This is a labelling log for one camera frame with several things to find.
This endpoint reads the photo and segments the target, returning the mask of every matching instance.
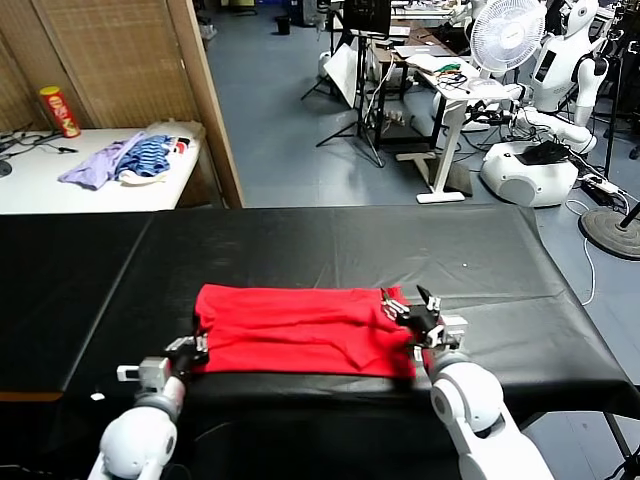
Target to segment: floor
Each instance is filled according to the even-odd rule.
[[[353,120],[343,103],[312,93],[300,96],[316,81],[318,56],[328,50],[328,34],[292,27],[290,36],[274,35],[278,7],[261,7],[257,16],[215,16],[218,35],[208,58],[218,91],[227,132],[249,207],[301,207],[339,205],[414,205],[425,186],[411,164],[395,162],[383,153],[384,169],[373,166],[358,140],[337,139],[327,146],[315,144]],[[402,109],[415,115],[418,125],[429,125],[431,93],[413,88]],[[604,125],[598,124],[602,133]],[[486,134],[471,138],[481,142]],[[458,159],[473,150],[461,142]],[[627,158],[633,143],[616,140],[611,180],[640,196],[640,165]],[[606,143],[600,141],[590,161],[602,163]],[[462,160],[478,169],[482,156]],[[496,200],[473,178],[474,196],[467,202]],[[593,203],[579,190],[571,194]],[[576,217],[565,207],[536,212],[544,244],[558,267],[583,299],[591,277],[582,250]],[[636,384],[640,384],[640,323],[637,306],[640,265],[589,249],[597,271],[593,302],[586,307],[614,355]],[[632,449],[640,442],[640,422],[622,419]],[[527,431],[539,446],[555,478],[602,479],[620,463],[620,453],[604,418],[590,412],[545,415]]]

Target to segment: pringles can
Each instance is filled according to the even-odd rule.
[[[73,113],[69,108],[69,104],[60,91],[60,87],[51,86],[41,88],[40,95],[56,119],[58,127],[62,130],[62,134],[67,138],[80,135],[80,127],[78,127],[76,119],[73,117]]]

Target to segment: black fabric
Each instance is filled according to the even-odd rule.
[[[151,214],[0,216],[0,392],[62,392]]]
[[[500,379],[523,418],[554,410],[639,417],[629,383],[543,248],[531,212],[513,206],[438,205],[161,212],[154,219],[74,375],[67,398],[113,381],[192,328],[203,283],[244,287],[378,287],[420,283],[470,323],[465,348]],[[415,406],[429,382],[284,374],[194,380],[194,406],[320,403]]]
[[[457,455],[435,418],[394,411],[318,411],[201,422],[178,442],[176,463],[194,479],[459,479]],[[167,470],[167,479],[183,471]]]

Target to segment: white robot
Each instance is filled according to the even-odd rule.
[[[451,435],[463,480],[553,480],[540,452],[505,406],[498,379],[459,353],[467,322],[441,315],[440,299],[420,286],[418,291],[425,305],[407,307],[385,294],[381,307],[398,325],[408,327],[418,351],[433,359],[425,362],[431,365],[431,403]],[[106,428],[89,480],[160,479],[176,445],[184,376],[206,358],[206,338],[184,337],[168,350],[173,362],[153,358],[140,367],[119,368],[123,380],[137,371],[151,393]]]
[[[548,34],[543,40],[531,79],[533,105],[544,113],[556,113],[560,102],[577,83],[573,123],[580,127],[591,117],[598,89],[609,68],[604,58],[594,55],[606,37],[599,37],[593,43],[589,39],[589,29],[598,7],[598,0],[565,3],[560,9],[564,34]]]
[[[589,39],[589,28],[598,13],[598,0],[568,0],[560,9],[563,35],[548,35],[533,71],[532,105],[520,108],[512,126],[535,131],[548,141],[559,141],[577,154],[590,152],[596,144],[586,125],[604,81],[608,62],[597,55],[606,41]],[[574,121],[552,114],[577,83]],[[561,204],[573,187],[578,169],[568,160],[549,163],[521,161],[540,142],[511,142],[494,145],[487,155],[480,178],[499,197],[528,207]]]

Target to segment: red shirt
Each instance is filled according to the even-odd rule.
[[[406,304],[399,287],[387,290]],[[205,372],[413,377],[410,333],[381,309],[380,289],[205,285],[196,315],[208,332]]]

